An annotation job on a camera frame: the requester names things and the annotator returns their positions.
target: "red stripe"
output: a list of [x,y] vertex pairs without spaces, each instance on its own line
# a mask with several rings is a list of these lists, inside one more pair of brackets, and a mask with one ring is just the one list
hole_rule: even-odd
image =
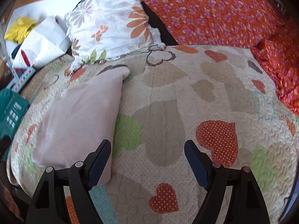
[[23,50],[21,50],[21,54],[22,54],[22,57],[26,63],[26,65],[29,67],[30,66],[30,63],[29,63],[29,60],[28,60],[28,57],[27,55],[25,54],[25,52]]

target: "yellow bag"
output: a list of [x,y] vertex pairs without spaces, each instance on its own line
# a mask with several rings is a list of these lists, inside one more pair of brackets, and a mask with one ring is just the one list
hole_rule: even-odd
[[22,44],[28,34],[30,34],[37,25],[37,21],[34,19],[19,17],[6,32],[4,39],[17,44]]

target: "bed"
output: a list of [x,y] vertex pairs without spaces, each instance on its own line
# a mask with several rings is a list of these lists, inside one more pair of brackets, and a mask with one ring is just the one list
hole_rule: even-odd
[[[58,58],[22,92],[31,106],[7,159],[12,184],[29,196],[34,193],[44,168],[32,163],[31,151],[38,124],[55,97],[113,65],[126,64],[131,75],[124,81],[116,122],[112,178],[90,191],[103,222],[192,223],[206,193],[183,154],[184,142],[192,139],[225,167],[249,166],[270,222],[278,223],[296,178],[298,118],[278,100],[274,82],[250,49],[167,46],[84,66],[67,76],[72,61],[69,55]],[[155,202],[166,188],[174,196],[173,208],[161,210]],[[217,223],[224,221],[230,192],[228,187]],[[71,219],[76,223],[75,215]]]

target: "orange heart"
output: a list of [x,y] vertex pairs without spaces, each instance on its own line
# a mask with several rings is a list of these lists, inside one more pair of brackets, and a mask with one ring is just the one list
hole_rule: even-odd
[[289,118],[286,119],[286,124],[289,127],[289,130],[291,131],[292,136],[294,136],[296,134],[296,127],[294,126],[294,124],[289,120]]
[[179,210],[176,194],[171,185],[159,184],[156,193],[157,195],[152,196],[149,200],[149,206],[154,212],[164,214]]
[[180,50],[182,52],[188,53],[188,54],[195,54],[198,53],[198,50],[193,48],[193,47],[189,47],[186,45],[178,45],[178,46],[174,46],[175,49]]
[[68,74],[69,74],[69,70],[70,69],[70,67],[67,67],[65,70],[64,70],[64,73],[63,73],[63,75],[65,76],[65,77],[67,77],[68,76]]
[[227,60],[227,56],[223,53],[217,53],[212,50],[205,50],[204,53],[208,56],[211,57],[215,62],[221,62],[223,60]]
[[37,127],[37,124],[33,124],[32,126],[29,127],[28,131],[27,131],[27,139],[25,141],[25,145],[28,145],[28,142],[30,140],[30,137],[34,131],[34,129]]
[[73,75],[71,76],[70,82],[76,80],[77,78],[79,78],[81,75],[84,74],[84,72],[86,71],[86,68],[79,68],[77,71],[75,71],[73,73]]
[[235,123],[205,121],[197,127],[195,136],[202,147],[211,150],[213,161],[230,167],[237,160],[239,148]]
[[79,224],[79,220],[78,220],[75,208],[74,208],[72,197],[71,196],[67,197],[65,199],[65,201],[66,201],[66,206],[68,208],[68,215],[71,219],[71,223],[72,224]]
[[261,93],[266,94],[265,85],[263,84],[263,82],[254,79],[252,79],[251,81],[257,87],[257,89],[260,90]]

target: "metal screw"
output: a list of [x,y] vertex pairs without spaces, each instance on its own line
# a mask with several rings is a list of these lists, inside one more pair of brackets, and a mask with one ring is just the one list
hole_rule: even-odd
[[213,166],[216,167],[216,168],[219,168],[221,167],[221,164],[217,161],[213,162]]
[[246,172],[246,173],[249,173],[251,171],[251,169],[249,167],[243,167],[243,170]]
[[82,167],[83,166],[83,162],[82,161],[78,161],[75,163],[76,167]]
[[50,173],[50,172],[52,172],[52,170],[53,170],[53,168],[52,168],[52,167],[47,167],[47,168],[46,168],[46,172],[47,172],[47,173]]

